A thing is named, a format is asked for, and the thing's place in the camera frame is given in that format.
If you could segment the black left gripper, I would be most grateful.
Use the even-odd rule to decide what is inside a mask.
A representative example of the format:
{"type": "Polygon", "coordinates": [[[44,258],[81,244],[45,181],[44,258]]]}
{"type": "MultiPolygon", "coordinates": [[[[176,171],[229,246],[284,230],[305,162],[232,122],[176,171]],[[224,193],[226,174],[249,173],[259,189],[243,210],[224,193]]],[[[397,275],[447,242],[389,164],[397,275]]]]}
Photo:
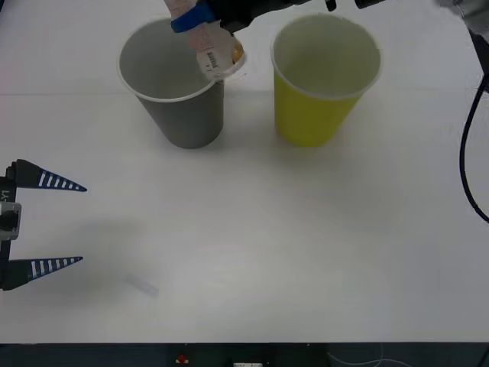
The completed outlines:
{"type": "Polygon", "coordinates": [[[36,190],[87,191],[70,179],[26,160],[14,162],[15,182],[8,168],[1,177],[1,290],[11,291],[83,260],[83,257],[8,260],[11,240],[18,236],[16,185],[36,190]]]}

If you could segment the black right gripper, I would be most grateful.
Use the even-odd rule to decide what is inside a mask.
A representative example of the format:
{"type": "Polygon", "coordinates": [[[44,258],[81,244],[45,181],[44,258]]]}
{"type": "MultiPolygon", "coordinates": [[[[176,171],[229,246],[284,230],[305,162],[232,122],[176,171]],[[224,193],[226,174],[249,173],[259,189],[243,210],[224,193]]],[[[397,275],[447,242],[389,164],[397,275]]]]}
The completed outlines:
{"type": "Polygon", "coordinates": [[[279,0],[211,0],[196,3],[170,25],[175,33],[183,33],[217,18],[222,28],[234,33],[248,27],[255,18],[283,8],[285,2],[279,0]]]}

